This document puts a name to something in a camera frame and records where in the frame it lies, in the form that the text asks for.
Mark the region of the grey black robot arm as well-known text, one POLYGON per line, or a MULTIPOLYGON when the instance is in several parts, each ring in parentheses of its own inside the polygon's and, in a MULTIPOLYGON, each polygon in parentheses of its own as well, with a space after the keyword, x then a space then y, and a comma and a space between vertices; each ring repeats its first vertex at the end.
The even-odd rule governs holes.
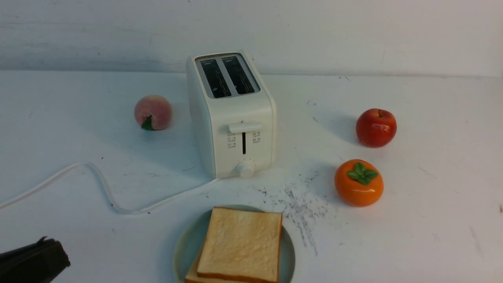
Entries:
POLYGON ((70 265, 61 242, 44 236, 36 243, 0 255, 0 281, 50 283, 70 265))

